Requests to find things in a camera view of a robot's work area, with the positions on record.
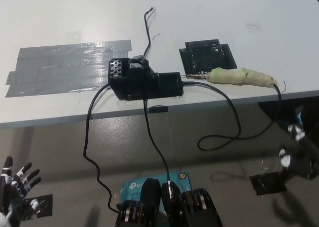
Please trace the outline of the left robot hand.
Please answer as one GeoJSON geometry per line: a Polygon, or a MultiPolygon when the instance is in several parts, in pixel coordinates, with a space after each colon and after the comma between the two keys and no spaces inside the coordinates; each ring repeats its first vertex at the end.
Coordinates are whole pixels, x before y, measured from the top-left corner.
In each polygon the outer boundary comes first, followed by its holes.
{"type": "Polygon", "coordinates": [[[25,217],[34,215],[39,209],[39,201],[28,201],[27,194],[41,181],[36,169],[29,174],[32,167],[29,162],[13,175],[13,158],[7,156],[0,172],[0,225],[18,227],[25,217]]]}

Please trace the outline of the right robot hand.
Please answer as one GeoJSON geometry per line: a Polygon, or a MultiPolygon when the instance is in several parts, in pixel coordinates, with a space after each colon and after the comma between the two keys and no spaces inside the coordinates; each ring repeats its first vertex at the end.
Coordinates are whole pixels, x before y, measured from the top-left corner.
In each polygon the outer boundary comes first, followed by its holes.
{"type": "Polygon", "coordinates": [[[279,160],[283,179],[288,180],[294,176],[307,180],[316,178],[319,175],[319,145],[314,141],[313,134],[296,123],[280,122],[279,127],[296,143],[292,147],[280,145],[279,160]]]}

